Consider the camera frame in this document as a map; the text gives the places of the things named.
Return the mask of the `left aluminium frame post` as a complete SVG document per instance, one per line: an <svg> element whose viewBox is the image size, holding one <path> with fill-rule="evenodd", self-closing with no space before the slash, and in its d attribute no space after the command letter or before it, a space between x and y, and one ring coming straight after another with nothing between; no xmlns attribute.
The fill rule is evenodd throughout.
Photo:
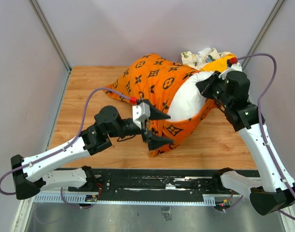
<svg viewBox="0 0 295 232"><path fill-rule="evenodd" d="M28 2L30 3L32 9L34 10L37 18L39 19L45 33L47 34L50 42L52 43L60 61L62 62L63 66L65 67L65 69L67 70L68 73L71 72L72 68L60 46L60 44L58 43L55 35L54 35L54 32L40 6L40 4L38 3L37 0L28 0Z"/></svg>

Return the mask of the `orange patterned pillowcase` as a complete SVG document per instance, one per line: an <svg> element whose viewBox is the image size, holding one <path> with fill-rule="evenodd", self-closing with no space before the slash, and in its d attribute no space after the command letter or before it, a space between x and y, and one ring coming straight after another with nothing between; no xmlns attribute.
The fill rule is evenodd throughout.
<svg viewBox="0 0 295 232"><path fill-rule="evenodd" d="M105 93L123 102L127 97L148 99L158 110L167 114L177 90L188 78L199 72L157 54L148 54L136 60L114 83L107 85ZM155 157L176 149L215 107L213 100L206 99L203 108L192 118L180 122L171 122L169 119L151 121L149 128L155 135L173 139L174 142L151 151L149 156Z"/></svg>

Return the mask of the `white printed cloth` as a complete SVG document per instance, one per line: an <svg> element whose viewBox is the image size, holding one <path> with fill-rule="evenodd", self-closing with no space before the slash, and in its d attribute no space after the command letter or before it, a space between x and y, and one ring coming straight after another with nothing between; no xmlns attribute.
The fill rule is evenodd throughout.
<svg viewBox="0 0 295 232"><path fill-rule="evenodd" d="M216 61L230 52L218 52L216 48L205 48L195 54L191 51L181 53L182 64L191 68L201 70L206 64Z"/></svg>

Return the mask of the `white pillow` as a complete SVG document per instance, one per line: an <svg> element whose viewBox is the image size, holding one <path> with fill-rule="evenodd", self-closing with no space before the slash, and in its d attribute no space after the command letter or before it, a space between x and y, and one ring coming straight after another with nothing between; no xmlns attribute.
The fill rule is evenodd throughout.
<svg viewBox="0 0 295 232"><path fill-rule="evenodd" d="M203 108L206 98L196 84L207 80L213 72L198 72L188 78L175 93L169 106L169 121L180 122L196 116Z"/></svg>

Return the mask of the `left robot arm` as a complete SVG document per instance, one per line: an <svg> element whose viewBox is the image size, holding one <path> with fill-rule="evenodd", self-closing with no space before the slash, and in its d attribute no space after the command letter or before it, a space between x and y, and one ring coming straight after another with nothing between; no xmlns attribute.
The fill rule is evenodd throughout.
<svg viewBox="0 0 295 232"><path fill-rule="evenodd" d="M126 119L121 118L116 107L103 107L95 115L95 123L73 139L32 157L15 155L11 158L16 198L25 200L49 189L93 191L100 184L91 167L83 166L72 171L59 168L108 149L112 146L111 138L141 135L150 151L170 144L172 139L157 136L147 127L149 120L169 118L148 100L138 100L133 106L133 116Z"/></svg>

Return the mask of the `right aluminium frame post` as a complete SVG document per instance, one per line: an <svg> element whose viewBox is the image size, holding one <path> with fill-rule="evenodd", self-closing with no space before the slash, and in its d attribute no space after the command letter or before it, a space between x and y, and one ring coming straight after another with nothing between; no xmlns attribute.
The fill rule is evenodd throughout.
<svg viewBox="0 0 295 232"><path fill-rule="evenodd" d="M257 34L253 44L251 45L247 55L255 54L258 50L259 45L263 41L264 37L267 35L271 25L273 24L274 20L278 16L279 12L282 10L284 5L286 4L287 0L277 0L271 9L267 19L265 20L264 24L262 25L259 33Z"/></svg>

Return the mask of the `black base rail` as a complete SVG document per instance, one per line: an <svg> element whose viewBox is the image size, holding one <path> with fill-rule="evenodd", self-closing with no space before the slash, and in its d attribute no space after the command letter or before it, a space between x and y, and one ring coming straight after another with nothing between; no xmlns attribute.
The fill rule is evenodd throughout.
<svg viewBox="0 0 295 232"><path fill-rule="evenodd" d="M85 187L68 191L97 192L100 200L147 203L194 203L204 195L234 195L217 182L217 170L206 169L96 169Z"/></svg>

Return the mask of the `yellow cloth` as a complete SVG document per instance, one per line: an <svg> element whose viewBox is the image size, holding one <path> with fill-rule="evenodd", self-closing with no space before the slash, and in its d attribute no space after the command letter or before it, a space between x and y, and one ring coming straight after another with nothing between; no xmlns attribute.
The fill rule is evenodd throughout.
<svg viewBox="0 0 295 232"><path fill-rule="evenodd" d="M204 67L202 67L201 69L205 72L215 72L215 71L219 71L219 72L223 72L227 69L227 60L232 58L233 56L231 55L227 55L224 56L220 59L217 59L215 61L212 61L210 63L207 63Z"/></svg>

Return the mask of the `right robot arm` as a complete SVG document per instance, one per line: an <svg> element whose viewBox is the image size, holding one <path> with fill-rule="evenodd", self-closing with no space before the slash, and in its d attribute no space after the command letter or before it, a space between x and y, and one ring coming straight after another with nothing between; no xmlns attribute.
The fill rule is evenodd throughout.
<svg viewBox="0 0 295 232"><path fill-rule="evenodd" d="M196 83L200 94L212 100L242 138L256 163L260 181L230 168L217 171L212 188L233 190L248 198L262 216L295 204L295 180L286 172L269 138L258 106L249 101L250 80L242 71L201 72Z"/></svg>

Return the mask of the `aluminium frame post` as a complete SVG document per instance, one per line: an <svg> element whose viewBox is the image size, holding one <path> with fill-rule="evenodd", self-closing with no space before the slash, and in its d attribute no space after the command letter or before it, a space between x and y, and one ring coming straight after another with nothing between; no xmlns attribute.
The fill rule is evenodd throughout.
<svg viewBox="0 0 295 232"><path fill-rule="evenodd" d="M68 73L71 72L72 68L60 46L60 44L58 43L55 35L54 35L54 32L40 6L40 4L38 3L37 0L28 0L28 2L30 3L32 9L34 10L37 18L39 19L45 33L47 34L50 42L52 43L60 61L62 62L63 66L65 67L65 69L67 70Z"/></svg>
<svg viewBox="0 0 295 232"><path fill-rule="evenodd" d="M274 20L278 16L279 12L282 10L284 5L286 4L287 0L277 0L271 9L267 19L265 20L264 24L262 25L259 33L257 34L253 44L251 45L247 55L255 54L258 50L259 45L263 41L264 37L267 35L271 25L273 24Z"/></svg>

